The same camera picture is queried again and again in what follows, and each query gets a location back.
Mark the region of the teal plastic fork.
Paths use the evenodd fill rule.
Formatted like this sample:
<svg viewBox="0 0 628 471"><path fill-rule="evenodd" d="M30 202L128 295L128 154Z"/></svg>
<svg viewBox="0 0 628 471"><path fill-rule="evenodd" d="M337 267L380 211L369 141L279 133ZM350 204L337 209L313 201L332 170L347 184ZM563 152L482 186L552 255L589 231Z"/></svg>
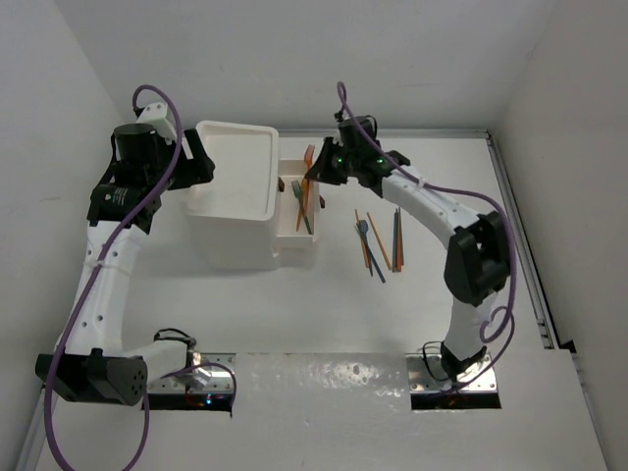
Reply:
<svg viewBox="0 0 628 471"><path fill-rule="evenodd" d="M307 216L307 211L305 209L305 197L304 197L303 188L298 180L293 180L290 184L291 184L293 195L298 202L298 213L297 213L296 225L298 228L300 228L300 225L304 224L306 231L312 236L313 230Z"/></svg>

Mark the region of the orange plastic fork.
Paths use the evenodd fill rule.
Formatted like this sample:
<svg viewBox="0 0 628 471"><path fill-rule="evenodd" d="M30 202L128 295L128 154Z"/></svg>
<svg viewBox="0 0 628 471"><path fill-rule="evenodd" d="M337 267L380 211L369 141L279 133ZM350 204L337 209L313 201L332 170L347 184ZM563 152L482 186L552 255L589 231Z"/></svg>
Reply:
<svg viewBox="0 0 628 471"><path fill-rule="evenodd" d="M306 148L303 161L306 166L306 171L309 171L313 165L313 157L315 152L315 146L313 144L309 144ZM303 207L299 210L297 221L296 221L296 229L299 230L301 223L305 221L305 217L307 216L308 204L309 204L309 180L303 178L301 181L302 188L302 203Z"/></svg>

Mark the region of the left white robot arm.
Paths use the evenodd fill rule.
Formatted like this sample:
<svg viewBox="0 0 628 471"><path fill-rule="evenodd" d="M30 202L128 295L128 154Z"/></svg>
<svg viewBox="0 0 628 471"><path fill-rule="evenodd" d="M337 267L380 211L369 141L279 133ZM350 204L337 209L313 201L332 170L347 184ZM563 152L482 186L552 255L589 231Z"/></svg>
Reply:
<svg viewBox="0 0 628 471"><path fill-rule="evenodd" d="M41 353L35 374L47 398L68 402L137 405L148 384L185 368L190 340L154 337L126 351L122 326L136 257L161 206L157 183L167 168L165 188L189 188L213 179L214 163L197 131L161 136L149 124L118 126L111 135L112 158L90 195L87 247L69 333L59 353Z"/></svg>

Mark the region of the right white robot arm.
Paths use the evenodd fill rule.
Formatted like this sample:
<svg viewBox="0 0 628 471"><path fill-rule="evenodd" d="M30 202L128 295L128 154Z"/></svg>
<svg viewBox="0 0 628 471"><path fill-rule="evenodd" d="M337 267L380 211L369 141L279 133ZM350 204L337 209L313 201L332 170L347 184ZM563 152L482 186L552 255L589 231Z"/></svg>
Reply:
<svg viewBox="0 0 628 471"><path fill-rule="evenodd" d="M437 238L446 251L444 279L453 298L441 365L447 379L455 381L478 363L487 350L486 329L497 294L513 269L499 211L481 214L427 183L407 157L380 147L371 116L339 119L337 134L325 138L306 178L333 185L355 178Z"/></svg>

